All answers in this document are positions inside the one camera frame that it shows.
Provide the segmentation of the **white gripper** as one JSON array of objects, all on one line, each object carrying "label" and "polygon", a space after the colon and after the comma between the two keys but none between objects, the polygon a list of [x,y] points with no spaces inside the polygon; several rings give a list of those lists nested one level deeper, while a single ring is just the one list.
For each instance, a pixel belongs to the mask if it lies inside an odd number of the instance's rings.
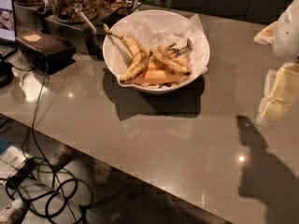
[{"label": "white gripper", "polygon": [[[263,28],[254,41],[273,43],[274,54],[282,60],[299,60],[299,0],[293,0],[277,22]],[[285,62],[278,70],[270,69],[265,77],[263,99],[256,121],[274,126],[299,100],[299,63]]]}]

